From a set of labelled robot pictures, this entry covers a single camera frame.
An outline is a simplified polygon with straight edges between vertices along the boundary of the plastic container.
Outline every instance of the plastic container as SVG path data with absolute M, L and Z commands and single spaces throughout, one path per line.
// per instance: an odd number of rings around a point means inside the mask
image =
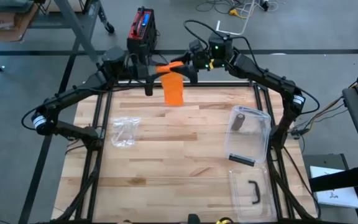
M 271 222 L 277 219 L 272 188 L 264 167 L 246 167 L 229 172 L 231 197 L 240 223 Z
M 267 113 L 233 107 L 224 143 L 226 157 L 250 166 L 265 162 L 270 130 Z

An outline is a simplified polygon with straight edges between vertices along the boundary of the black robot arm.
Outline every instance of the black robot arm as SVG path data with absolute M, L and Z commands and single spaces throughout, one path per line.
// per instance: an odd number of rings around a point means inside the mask
M 35 130 L 41 135 L 61 134 L 56 128 L 59 112 L 91 95 L 98 94 L 101 90 L 108 90 L 108 81 L 102 72 L 96 72 L 83 84 L 73 86 L 64 93 L 55 94 L 53 98 L 47 98 L 31 117 Z
M 295 83 L 285 77 L 275 75 L 268 70 L 259 68 L 249 57 L 233 49 L 231 57 L 226 60 L 225 68 L 237 78 L 247 78 L 270 88 L 282 96 L 283 117 L 270 133 L 270 144 L 276 150 L 283 148 L 287 133 L 292 122 L 301 114 L 305 97 Z

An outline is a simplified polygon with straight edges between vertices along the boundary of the wooden table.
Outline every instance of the wooden table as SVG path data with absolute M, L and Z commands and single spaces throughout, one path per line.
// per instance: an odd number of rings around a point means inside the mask
M 159 89 L 149 97 L 141 89 L 114 94 L 94 222 L 184 222 L 189 213 L 197 213 L 202 222 L 216 222 L 222 217 L 237 220 L 228 174 L 233 168 L 249 167 L 224 157 L 224 139 L 233 106 L 257 107 L 254 89 L 191 87 L 185 88 L 183 95 L 184 106 L 165 107 Z M 278 122 L 282 99 L 272 91 L 270 97 Z M 96 96 L 81 101 L 74 124 L 91 124 L 95 104 Z M 114 147 L 111 142 L 113 119 L 122 116 L 142 118 L 133 147 Z M 288 139 L 286 147 L 307 180 L 298 141 Z M 85 154 L 85 148 L 67 154 L 52 218 L 61 215 L 79 191 Z M 291 191 L 310 214 L 316 215 L 313 199 L 284 152 L 283 156 Z M 279 192 L 286 215 L 283 194 Z M 264 217 L 260 222 L 275 220 Z

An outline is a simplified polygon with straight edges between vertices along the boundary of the red battery charger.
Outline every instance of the red battery charger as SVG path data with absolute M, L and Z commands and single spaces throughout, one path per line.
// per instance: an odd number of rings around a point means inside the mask
M 136 54 L 138 57 L 131 57 L 146 64 L 145 58 L 155 48 L 157 43 L 157 30 L 155 28 L 155 18 L 153 9 L 145 9 L 144 6 L 137 9 L 131 31 L 127 38 L 127 49 L 130 54 Z

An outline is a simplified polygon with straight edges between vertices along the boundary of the gray floor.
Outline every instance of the gray floor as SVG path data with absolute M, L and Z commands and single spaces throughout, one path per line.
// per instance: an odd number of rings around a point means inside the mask
M 126 45 L 126 36 L 137 7 L 155 9 L 161 33 L 158 49 L 185 49 L 192 36 L 181 23 L 193 18 L 215 26 L 218 19 L 233 31 L 239 20 L 214 11 L 197 12 L 199 1 L 133 0 L 103 1 L 107 17 L 116 27 L 116 35 L 107 35 L 97 22 L 93 43 L 98 50 L 114 44 Z M 246 36 L 254 49 L 358 49 L 358 1 L 285 0 L 275 12 L 256 11 Z M 207 38 L 209 31 L 197 29 Z M 19 43 L 0 43 L 0 50 L 70 50 L 74 35 L 70 30 L 28 30 Z M 244 43 L 236 45 L 245 49 Z M 326 105 L 341 94 L 358 76 L 358 55 L 257 55 L 260 66 L 294 80 L 297 85 Z M 42 143 L 37 134 L 21 127 L 22 115 L 58 90 L 68 57 L 0 57 L 6 72 L 0 73 L 0 219 L 16 223 Z M 70 83 L 80 83 L 95 71 L 87 56 L 77 57 Z M 201 72 L 202 80 L 235 80 L 223 71 Z M 314 103 L 308 99 L 305 110 Z M 60 119 L 72 122 L 75 106 Z M 298 123 L 310 116 L 301 117 Z M 349 114 L 317 123 L 306 137 L 305 154 L 344 153 L 350 167 L 358 166 L 358 137 Z M 53 209 L 62 171 L 67 141 L 53 140 L 36 198 L 31 222 L 47 221 Z M 349 209 L 323 208 L 323 219 L 357 223 Z

